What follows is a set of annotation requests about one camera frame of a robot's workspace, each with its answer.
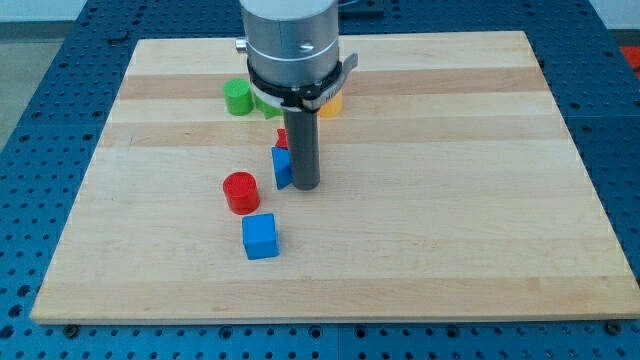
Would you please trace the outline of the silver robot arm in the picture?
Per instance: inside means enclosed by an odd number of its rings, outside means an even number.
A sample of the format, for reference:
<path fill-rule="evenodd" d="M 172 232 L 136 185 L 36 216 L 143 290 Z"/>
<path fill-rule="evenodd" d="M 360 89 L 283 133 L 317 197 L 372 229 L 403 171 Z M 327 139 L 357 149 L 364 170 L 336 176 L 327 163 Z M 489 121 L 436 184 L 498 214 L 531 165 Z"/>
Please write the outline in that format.
<path fill-rule="evenodd" d="M 320 183 L 318 111 L 342 90 L 358 55 L 340 57 L 336 0 L 241 0 L 254 93 L 283 112 L 292 182 L 308 191 Z"/>

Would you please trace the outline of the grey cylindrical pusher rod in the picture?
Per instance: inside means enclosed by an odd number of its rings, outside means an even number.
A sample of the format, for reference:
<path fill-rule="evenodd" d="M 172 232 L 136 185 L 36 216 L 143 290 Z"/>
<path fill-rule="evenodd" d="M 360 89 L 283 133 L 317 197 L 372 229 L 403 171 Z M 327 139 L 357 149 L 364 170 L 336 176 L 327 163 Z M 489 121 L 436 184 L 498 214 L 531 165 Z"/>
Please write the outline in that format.
<path fill-rule="evenodd" d="M 289 110 L 283 115 L 293 185 L 299 190 L 312 190 L 320 183 L 317 115 Z"/>

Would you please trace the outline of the black clamp ring mount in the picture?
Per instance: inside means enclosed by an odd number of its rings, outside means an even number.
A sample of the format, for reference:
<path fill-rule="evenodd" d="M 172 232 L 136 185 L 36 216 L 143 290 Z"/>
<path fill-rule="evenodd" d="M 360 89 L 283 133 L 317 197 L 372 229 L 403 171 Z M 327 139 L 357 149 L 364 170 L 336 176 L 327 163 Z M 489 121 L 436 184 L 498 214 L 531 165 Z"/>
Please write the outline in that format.
<path fill-rule="evenodd" d="M 293 112 L 317 112 L 342 90 L 358 63 L 358 54 L 352 53 L 343 61 L 338 61 L 325 78 L 296 87 L 269 83 L 258 75 L 250 63 L 247 63 L 247 68 L 254 94 L 265 104 Z"/>

